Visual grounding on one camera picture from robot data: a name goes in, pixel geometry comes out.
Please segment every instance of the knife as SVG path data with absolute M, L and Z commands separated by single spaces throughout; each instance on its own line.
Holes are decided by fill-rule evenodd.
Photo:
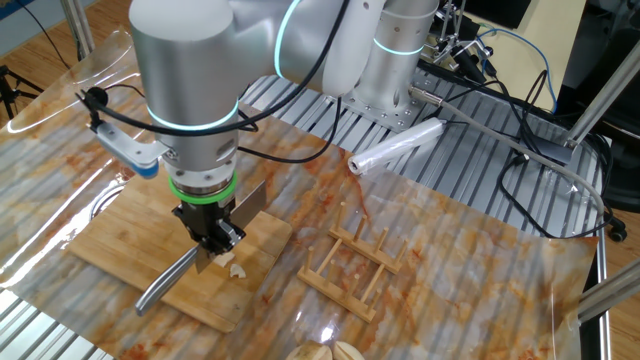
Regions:
M 267 187 L 263 181 L 240 205 L 231 211 L 231 222 L 237 227 L 244 229 L 266 204 Z M 146 314 L 156 302 L 171 290 L 194 263 L 196 264 L 196 270 L 198 270 L 199 274 L 211 264 L 213 258 L 214 256 L 211 256 L 201 244 L 189 249 L 178 261 L 160 274 L 160 276 L 149 285 L 140 299 L 138 299 L 135 304 L 138 316 Z

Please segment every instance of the gray cable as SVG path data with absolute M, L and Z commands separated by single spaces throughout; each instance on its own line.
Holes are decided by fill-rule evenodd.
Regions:
M 488 127 L 476 122 L 475 120 L 473 120 L 470 116 L 468 116 L 467 114 L 463 113 L 462 111 L 458 110 L 455 106 L 442 101 L 442 103 L 440 103 L 440 105 L 447 109 L 452 111 L 456 116 L 458 116 L 462 121 L 468 123 L 469 125 L 471 125 L 471 127 L 475 128 L 476 130 L 481 131 L 482 133 L 491 136 L 492 138 L 501 141 L 509 146 L 511 146 L 514 150 L 517 150 L 527 156 L 529 156 L 531 159 L 539 162 L 540 164 L 550 168 L 551 170 L 557 171 L 560 174 L 566 176 L 567 178 L 576 181 L 577 183 L 579 183 L 580 185 L 582 185 L 585 189 L 587 189 L 587 191 L 589 191 L 589 193 L 591 193 L 591 196 L 593 197 L 593 200 L 596 202 L 596 207 L 598 208 L 598 220 L 602 220 L 603 216 L 604 216 L 604 202 L 602 201 L 602 197 L 600 197 L 600 193 L 593 187 L 591 186 L 591 184 L 589 184 L 585 179 L 581 178 L 580 176 L 578 176 L 577 174 L 573 173 L 572 171 L 564 168 L 563 166 L 560 166 L 556 163 L 554 163 L 551 160 L 548 160 L 547 158 L 540 156 L 536 153 L 534 153 L 533 151 L 530 151 L 529 149 L 525 148 L 524 146 L 516 143 L 515 141 L 507 138 L 506 136 L 500 135 L 497 132 L 489 129 Z

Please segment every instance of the knife blade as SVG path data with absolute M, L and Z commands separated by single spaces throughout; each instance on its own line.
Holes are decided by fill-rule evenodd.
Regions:
M 244 229 L 265 205 L 267 205 L 267 186 L 263 181 L 231 211 L 231 223 Z

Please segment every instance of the plastic wrap roll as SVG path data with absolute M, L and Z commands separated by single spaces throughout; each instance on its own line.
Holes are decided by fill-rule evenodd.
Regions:
M 378 165 L 385 164 L 435 140 L 444 131 L 442 121 L 431 118 L 420 125 L 414 126 L 391 139 L 385 140 L 362 154 L 349 159 L 349 169 L 356 175 L 361 175 Z

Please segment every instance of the knife handle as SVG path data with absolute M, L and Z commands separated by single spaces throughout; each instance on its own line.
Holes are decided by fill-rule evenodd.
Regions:
M 138 316 L 146 314 L 186 274 L 196 262 L 197 253 L 197 246 L 190 249 L 149 285 L 136 302 L 135 308 Z

